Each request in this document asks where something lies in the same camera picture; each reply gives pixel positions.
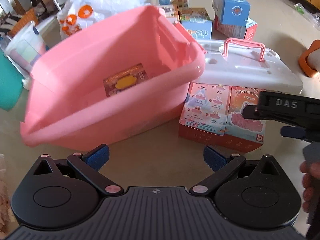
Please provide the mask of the person's hand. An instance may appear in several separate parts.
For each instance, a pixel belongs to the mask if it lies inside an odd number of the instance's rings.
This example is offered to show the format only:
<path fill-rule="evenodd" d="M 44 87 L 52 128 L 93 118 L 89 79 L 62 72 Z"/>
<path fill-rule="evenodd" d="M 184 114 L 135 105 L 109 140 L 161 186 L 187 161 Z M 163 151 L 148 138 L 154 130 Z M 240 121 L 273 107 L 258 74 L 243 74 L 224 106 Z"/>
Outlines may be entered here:
<path fill-rule="evenodd" d="M 312 179 L 318 176 L 316 167 L 316 164 L 312 164 L 310 167 L 308 167 L 306 161 L 304 161 L 300 166 L 300 171 L 304 174 L 302 179 L 302 185 L 304 187 L 304 203 L 302 204 L 302 208 L 306 213 L 309 213 L 310 203 L 313 197 Z"/>

